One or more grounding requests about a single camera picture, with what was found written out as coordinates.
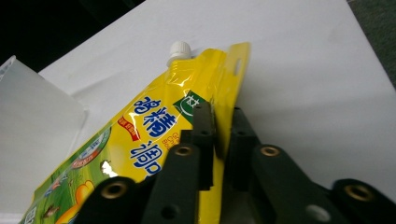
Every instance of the yellow spout pouch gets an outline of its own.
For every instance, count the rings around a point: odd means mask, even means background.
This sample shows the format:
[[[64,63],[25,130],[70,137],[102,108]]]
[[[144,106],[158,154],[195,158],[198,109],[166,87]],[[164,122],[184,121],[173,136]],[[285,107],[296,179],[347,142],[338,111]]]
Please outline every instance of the yellow spout pouch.
[[[207,49],[194,59],[172,62],[49,176],[21,223],[73,223],[103,180],[121,175],[141,182],[160,172],[169,148],[179,143],[180,131],[192,128],[193,107],[203,101],[214,108],[219,145],[214,186],[200,192],[199,222],[219,223],[223,160],[249,52],[249,43],[241,43],[227,52]]]

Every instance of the green graphic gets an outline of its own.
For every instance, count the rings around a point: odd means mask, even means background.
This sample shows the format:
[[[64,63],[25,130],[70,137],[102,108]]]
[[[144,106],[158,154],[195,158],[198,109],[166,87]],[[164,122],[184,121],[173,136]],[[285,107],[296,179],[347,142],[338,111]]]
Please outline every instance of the green graphic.
[[[192,109],[204,102],[205,99],[193,91],[189,91],[187,95],[174,103],[175,108],[183,117],[192,124]]]

